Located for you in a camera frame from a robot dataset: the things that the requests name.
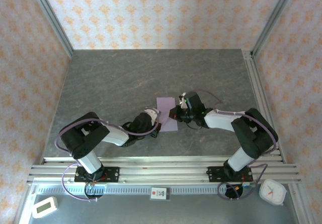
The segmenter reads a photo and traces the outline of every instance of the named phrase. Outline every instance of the black mounting plate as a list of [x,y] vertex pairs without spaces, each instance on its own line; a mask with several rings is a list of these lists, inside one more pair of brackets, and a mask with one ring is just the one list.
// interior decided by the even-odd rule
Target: black mounting plate
[[223,169],[223,166],[208,167],[206,174],[209,177],[209,182],[253,182],[252,170],[248,167],[242,168],[231,178],[225,175]]
[[[119,181],[119,175],[120,175],[120,168],[119,167],[103,167],[103,174],[104,176],[107,174],[107,178],[100,180],[100,183],[117,183]],[[84,169],[84,167],[78,166],[76,169],[75,174],[75,182],[92,182],[91,179],[88,178],[88,173]]]

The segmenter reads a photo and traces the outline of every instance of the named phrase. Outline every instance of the wall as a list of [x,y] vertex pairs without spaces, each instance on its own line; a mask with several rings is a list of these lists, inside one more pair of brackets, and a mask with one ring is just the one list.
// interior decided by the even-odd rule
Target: wall
[[277,0],[49,0],[75,49],[251,50]]
[[281,142],[322,219],[322,0],[290,0],[256,59]]
[[36,0],[0,0],[0,25],[0,223],[12,223],[69,58]]

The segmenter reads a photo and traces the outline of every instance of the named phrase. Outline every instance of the metal frame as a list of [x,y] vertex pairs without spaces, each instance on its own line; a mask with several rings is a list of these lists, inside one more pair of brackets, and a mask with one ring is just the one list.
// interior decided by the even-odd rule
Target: metal frame
[[270,17],[263,29],[263,31],[261,32],[257,42],[255,43],[253,50],[251,51],[253,58],[255,58],[259,54],[263,44],[265,43],[266,39],[268,38],[268,35],[270,34],[275,23],[277,22],[280,15],[282,14],[282,11],[285,8],[287,2],[288,2],[288,0],[278,0],[272,14],[270,15]]
[[19,223],[19,220],[21,219],[21,217],[24,215],[25,211],[24,209],[26,209],[27,207],[27,202],[28,202],[28,194],[30,193],[30,189],[32,188],[31,185],[26,185],[25,186],[25,190],[23,192],[23,195],[21,197],[21,201],[19,203],[17,212],[16,212],[16,216],[15,219],[13,221],[13,224]]
[[[262,115],[267,119],[269,124],[276,129],[274,126],[273,117],[271,115],[267,97],[264,91],[264,88],[261,83],[260,75],[257,69],[257,65],[255,59],[249,51],[243,51],[243,56],[246,64],[247,71],[250,76],[252,88],[255,94],[256,103],[259,111]],[[283,162],[286,163],[286,159],[284,158],[285,151],[283,150],[283,145],[278,142],[279,151],[281,153],[281,157]],[[302,184],[289,184],[290,194],[293,200],[295,212],[300,224],[302,223],[315,223],[313,219],[312,212],[310,210],[307,195],[305,194],[305,189]]]
[[[263,156],[257,161],[268,163],[261,181],[274,179],[282,184],[301,183],[301,176],[295,164],[282,163],[279,151],[275,155]],[[209,185],[206,174],[209,166],[223,166],[229,156],[193,157],[115,157],[100,158],[104,166],[120,167],[119,183],[108,185]],[[46,158],[43,165],[33,165],[27,182],[59,184],[66,167],[74,162],[72,158]],[[253,168],[253,178],[258,178],[262,168]],[[73,182],[75,167],[67,170],[64,180]]]
[[[66,82],[67,72],[66,72],[66,74],[65,74],[64,82],[63,82],[63,84],[62,84],[63,86],[65,85],[65,82]],[[59,102],[60,102],[60,99],[61,99],[61,94],[62,94],[63,86],[62,86],[62,88],[60,89],[59,98],[58,98],[58,101],[57,101],[57,104],[56,104],[56,108],[55,108],[54,114],[56,114],[57,109],[58,109],[58,105],[59,105]],[[47,137],[46,137],[46,141],[45,141],[45,146],[44,146],[44,148],[43,148],[43,150],[42,150],[41,156],[39,157],[38,161],[37,161],[37,162],[35,162],[35,163],[42,163],[42,162],[43,162],[43,160],[44,160],[45,150],[46,150],[47,145],[48,145],[48,142],[49,142],[50,132],[51,132],[51,128],[52,128],[52,126],[53,126],[53,124],[54,124],[54,120],[55,120],[55,118],[53,117],[53,118],[51,119],[51,123],[50,123],[49,130],[48,130],[48,133],[47,133]]]
[[37,0],[42,11],[44,12],[45,16],[47,17],[52,29],[56,33],[58,39],[60,40],[62,46],[64,47],[66,53],[69,55],[69,58],[71,58],[72,53],[74,51],[63,27],[59,23],[59,20],[54,13],[54,10],[49,4],[48,0]]

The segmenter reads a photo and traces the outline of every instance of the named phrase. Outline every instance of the white clock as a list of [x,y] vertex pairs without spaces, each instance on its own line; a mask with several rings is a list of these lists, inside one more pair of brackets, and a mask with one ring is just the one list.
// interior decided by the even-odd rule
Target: white clock
[[260,187],[260,197],[272,205],[283,205],[286,189],[275,180],[267,179]]

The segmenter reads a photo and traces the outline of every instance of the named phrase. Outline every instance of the purple cloth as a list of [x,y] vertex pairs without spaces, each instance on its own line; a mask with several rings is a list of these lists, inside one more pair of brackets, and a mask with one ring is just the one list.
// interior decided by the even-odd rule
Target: purple cloth
[[178,131],[177,121],[169,117],[169,112],[176,106],[173,97],[157,97],[156,107],[161,111],[160,123],[162,124],[160,132]]

